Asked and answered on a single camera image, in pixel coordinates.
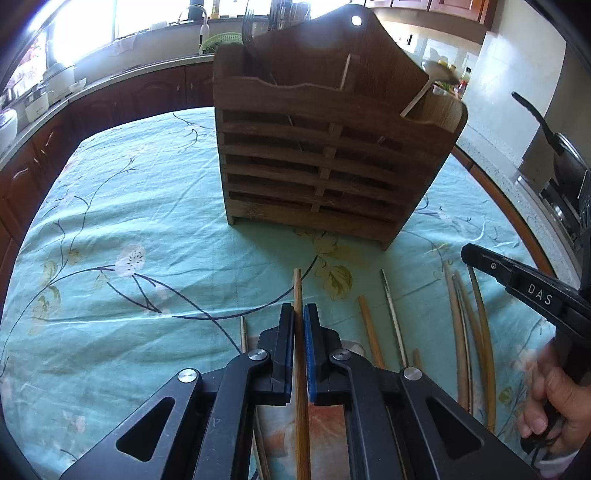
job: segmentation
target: printed flower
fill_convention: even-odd
[[[144,267],[145,254],[146,251],[141,245],[124,248],[115,263],[115,273],[120,277],[131,277]]]

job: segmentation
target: countertop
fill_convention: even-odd
[[[14,142],[10,145],[10,147],[8,147],[0,156],[0,170],[4,168],[4,165],[6,165],[10,161],[10,159],[18,151],[18,149],[21,148],[23,144],[27,140],[29,140],[35,134],[35,132],[37,132],[37,130],[39,130],[52,117],[54,117],[64,108],[66,108],[70,103],[75,102],[76,100],[86,95],[89,95],[101,88],[113,85],[114,83],[123,82],[124,80],[128,80],[130,78],[137,77],[145,73],[156,72],[157,70],[170,69],[174,67],[181,67],[184,65],[192,65],[195,63],[213,61],[213,57],[214,55],[196,55],[191,57],[182,57],[174,60],[162,61],[151,65],[137,67],[132,70],[127,70],[126,72],[118,73],[116,75],[112,75],[110,77],[97,80],[96,82],[93,82],[85,86],[82,91],[69,95],[64,100],[61,100],[55,103],[54,105],[51,105],[47,112],[41,115],[34,122],[27,125],[24,129],[22,129],[18,133],[16,139],[14,139]]]
[[[466,125],[457,146],[484,170],[523,217],[558,278],[579,288],[581,265],[571,242],[515,168],[520,159],[508,158],[470,125]]]

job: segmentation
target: bamboo stick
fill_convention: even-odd
[[[246,331],[246,319],[240,317],[240,343],[242,353],[248,352],[248,332]],[[265,445],[263,443],[261,422],[258,417],[258,409],[255,407],[254,420],[252,422],[252,454],[256,462],[256,470],[261,480],[271,480],[269,463],[265,454]]]
[[[415,348],[413,350],[413,366],[417,367],[421,372],[425,371],[423,370],[423,360],[421,359],[421,352],[418,350],[418,348]]]
[[[472,281],[472,290],[476,299],[476,307],[478,307],[478,317],[480,318],[480,329],[482,332],[482,346],[485,358],[486,371],[486,427],[492,434],[495,433],[496,425],[496,379],[495,379],[495,358],[492,353],[491,331],[488,327],[488,318],[486,317],[486,310],[484,308],[484,301],[482,300],[482,293],[478,286],[478,279],[474,273],[474,269],[468,265],[468,273]]]
[[[464,340],[464,348],[466,350],[466,369],[468,378],[468,413],[473,415],[474,412],[474,382],[472,379],[472,359],[470,357],[470,344],[468,342],[468,329],[466,326],[466,306],[462,301],[462,294],[460,292],[460,279],[455,273],[452,274],[453,287],[456,289],[456,298],[460,306],[460,318],[462,320],[462,336]]]
[[[390,286],[388,285],[388,279],[386,278],[386,272],[382,269],[379,271],[382,278],[382,285],[388,300],[388,310],[390,311],[390,318],[392,319],[392,327],[394,328],[394,335],[398,343],[398,353],[400,355],[400,367],[404,369],[408,367],[408,355],[404,348],[404,342],[402,341],[402,331],[400,331],[400,324],[396,318],[396,311],[394,310],[394,302],[392,301],[392,294],[390,293]]]
[[[378,337],[375,334],[374,323],[371,319],[368,301],[363,295],[358,297],[357,301],[361,308],[361,316],[363,318],[363,323],[365,324],[365,331],[368,334],[369,348],[371,349],[371,355],[374,358],[374,365],[378,368],[385,369],[386,365],[384,363],[384,356],[382,355],[382,349],[379,347]]]
[[[453,331],[456,339],[456,359],[457,359],[457,402],[468,410],[469,388],[468,388],[468,367],[466,360],[466,346],[464,344],[464,335],[462,332],[462,317],[460,305],[457,300],[456,289],[453,286],[452,276],[449,273],[447,262],[443,262],[443,271],[447,282],[447,292],[449,293],[449,302],[452,307]]]
[[[480,365],[480,381],[482,383],[482,388],[486,392],[486,362],[484,355],[484,345],[482,343],[482,332],[480,331],[480,324],[478,323],[478,319],[476,318],[476,314],[474,313],[474,309],[472,308],[472,302],[470,301],[470,297],[468,296],[468,292],[462,280],[462,276],[457,270],[454,272],[454,274],[457,276],[459,280],[460,295],[466,307],[466,314],[468,316],[468,321],[470,322],[470,328],[472,329],[474,344],[476,345],[478,365]]]
[[[306,354],[304,322],[302,318],[301,270],[294,271],[294,396],[295,396],[295,470],[297,480],[311,480],[310,425],[308,421],[308,383],[306,381]]]

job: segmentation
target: black clamp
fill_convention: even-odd
[[[474,244],[462,248],[462,260],[494,277],[507,293],[556,327],[557,338],[568,343],[564,372],[575,383],[580,383],[591,370],[591,304],[581,292],[535,268]],[[521,440],[521,447],[526,453],[549,445],[546,437],[560,414],[548,401],[544,404],[544,411],[548,417],[546,431]]]
[[[258,347],[207,374],[187,368],[62,474],[60,480],[245,479],[256,405],[291,397],[294,312]]]
[[[419,369],[395,373],[343,349],[304,308],[308,390],[315,405],[342,405],[352,480],[537,475]]]

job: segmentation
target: metal screw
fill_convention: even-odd
[[[419,380],[422,376],[423,372],[416,367],[408,367],[404,369],[404,378],[408,380]]]
[[[349,350],[347,350],[346,348],[337,348],[333,352],[333,358],[335,360],[340,361],[340,362],[344,362],[345,360],[348,360],[349,358],[351,358],[351,352]]]
[[[178,379],[183,383],[191,383],[197,378],[197,372],[192,368],[185,368],[178,373]]]
[[[253,350],[248,352],[248,358],[254,360],[255,362],[260,362],[267,358],[267,351],[263,350],[262,348],[253,348]]]

